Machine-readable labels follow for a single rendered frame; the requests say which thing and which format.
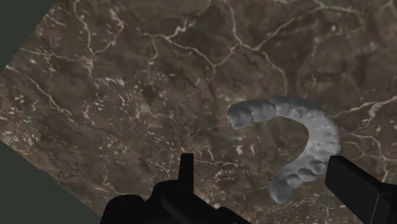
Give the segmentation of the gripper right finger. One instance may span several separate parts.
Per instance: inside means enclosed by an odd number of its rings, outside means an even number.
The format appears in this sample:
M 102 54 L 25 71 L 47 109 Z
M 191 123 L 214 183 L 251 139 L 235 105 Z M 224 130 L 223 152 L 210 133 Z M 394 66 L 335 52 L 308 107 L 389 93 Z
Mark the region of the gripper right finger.
M 397 224 L 397 185 L 384 183 L 343 156 L 331 156 L 326 187 L 364 224 Z

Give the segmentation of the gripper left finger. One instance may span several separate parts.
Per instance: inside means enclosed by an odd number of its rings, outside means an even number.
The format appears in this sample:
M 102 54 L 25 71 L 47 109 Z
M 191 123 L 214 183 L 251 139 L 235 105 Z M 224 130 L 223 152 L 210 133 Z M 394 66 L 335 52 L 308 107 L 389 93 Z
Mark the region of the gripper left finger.
M 193 154 L 183 153 L 178 179 L 161 181 L 147 200 L 138 195 L 111 199 L 99 224 L 251 224 L 226 207 L 215 208 L 193 193 Z

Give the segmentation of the grey curved teeth model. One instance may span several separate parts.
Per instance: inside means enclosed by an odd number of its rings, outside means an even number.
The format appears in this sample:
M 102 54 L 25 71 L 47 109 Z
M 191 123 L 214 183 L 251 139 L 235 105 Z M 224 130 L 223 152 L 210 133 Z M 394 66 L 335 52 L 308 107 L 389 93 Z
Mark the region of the grey curved teeth model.
M 240 129 L 277 116 L 302 124 L 309 133 L 303 152 L 282 167 L 269 184 L 271 198 L 283 204 L 291 200 L 294 189 L 323 174 L 326 163 L 339 153 L 341 146 L 334 121 L 322 108 L 301 97 L 274 96 L 241 101 L 229 107 L 226 118 L 231 127 Z

